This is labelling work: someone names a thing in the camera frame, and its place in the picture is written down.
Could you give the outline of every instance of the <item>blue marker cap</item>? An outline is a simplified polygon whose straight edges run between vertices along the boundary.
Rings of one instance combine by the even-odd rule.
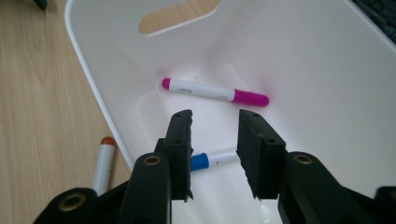
[[[205,153],[191,157],[191,170],[201,170],[209,167],[209,159]]]

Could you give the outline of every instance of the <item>bin handle hole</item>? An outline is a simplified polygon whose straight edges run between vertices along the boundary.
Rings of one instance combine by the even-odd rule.
[[[150,12],[139,22],[139,32],[152,35],[215,11],[220,0],[187,0]]]

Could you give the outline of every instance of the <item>brass screw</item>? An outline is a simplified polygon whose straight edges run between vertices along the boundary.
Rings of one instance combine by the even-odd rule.
[[[76,192],[67,195],[60,203],[59,203],[59,210],[63,212],[69,212],[75,210],[76,208],[82,206],[87,198],[84,194]]]
[[[156,165],[161,162],[161,158],[158,156],[149,156],[145,158],[146,165]]]
[[[295,161],[297,161],[301,164],[305,164],[305,165],[311,164],[313,162],[311,158],[309,158],[303,154],[295,155],[293,158]]]

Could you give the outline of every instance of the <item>wooden surface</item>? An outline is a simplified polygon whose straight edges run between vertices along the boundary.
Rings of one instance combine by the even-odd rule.
[[[176,24],[218,3],[189,0],[165,18]],[[49,1],[44,12],[31,0],[0,0],[1,223],[32,223],[53,197],[90,187],[99,143],[111,136],[66,32],[64,6]],[[110,187],[130,173],[116,151]]]

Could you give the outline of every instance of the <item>white plastic bin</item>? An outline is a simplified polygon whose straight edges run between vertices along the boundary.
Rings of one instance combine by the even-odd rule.
[[[318,157],[372,197],[396,185],[396,49],[348,0],[222,0],[208,16],[154,35],[138,23],[175,0],[72,0],[67,30],[128,164],[153,151],[171,115],[191,109],[196,152],[235,147],[238,112],[265,117],[288,151]],[[165,91],[164,77],[267,94],[267,107]],[[253,200],[238,162],[191,174],[194,200],[173,223],[280,222]]]

